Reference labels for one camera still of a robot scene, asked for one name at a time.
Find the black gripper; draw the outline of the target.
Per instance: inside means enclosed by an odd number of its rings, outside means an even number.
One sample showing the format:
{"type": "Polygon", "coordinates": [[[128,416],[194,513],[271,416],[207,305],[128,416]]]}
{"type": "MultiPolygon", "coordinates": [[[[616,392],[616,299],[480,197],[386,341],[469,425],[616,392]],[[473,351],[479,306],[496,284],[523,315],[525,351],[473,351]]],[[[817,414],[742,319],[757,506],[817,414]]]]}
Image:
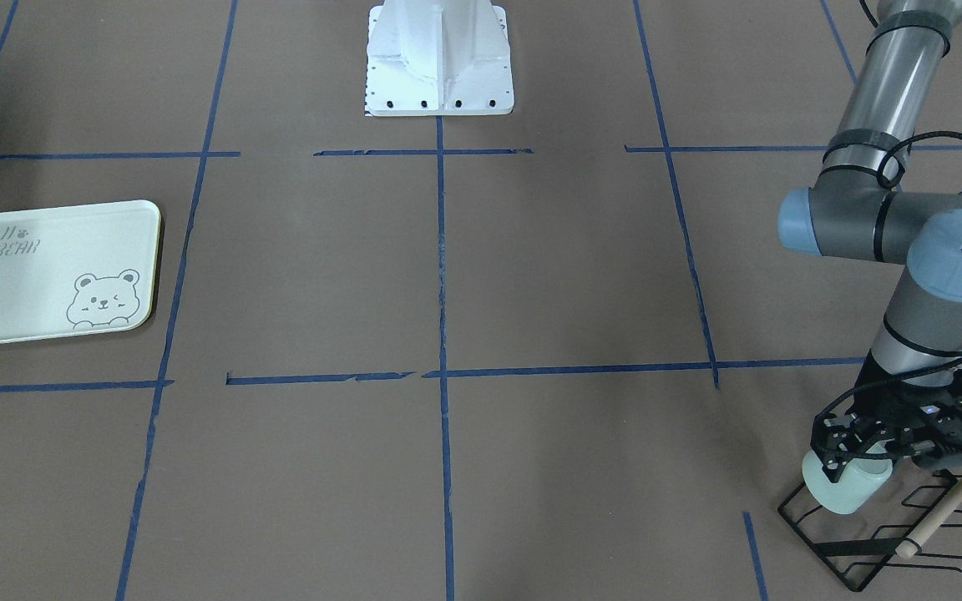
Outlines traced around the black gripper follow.
{"type": "Polygon", "coordinates": [[[825,484],[883,483],[894,465],[962,467],[962,369],[945,386],[866,381],[813,419],[814,469],[825,484]]]}

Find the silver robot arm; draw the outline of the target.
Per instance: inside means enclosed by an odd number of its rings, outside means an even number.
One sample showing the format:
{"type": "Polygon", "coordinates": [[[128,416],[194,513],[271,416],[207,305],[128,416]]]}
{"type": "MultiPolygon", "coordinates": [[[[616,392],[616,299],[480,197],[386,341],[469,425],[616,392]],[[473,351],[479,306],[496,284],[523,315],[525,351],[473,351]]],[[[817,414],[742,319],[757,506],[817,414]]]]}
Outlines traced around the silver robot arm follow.
{"type": "Polygon", "coordinates": [[[782,246],[904,267],[843,415],[813,420],[805,474],[826,486],[902,459],[962,467],[962,193],[899,189],[962,1],[882,1],[813,187],[780,206],[782,246]]]}

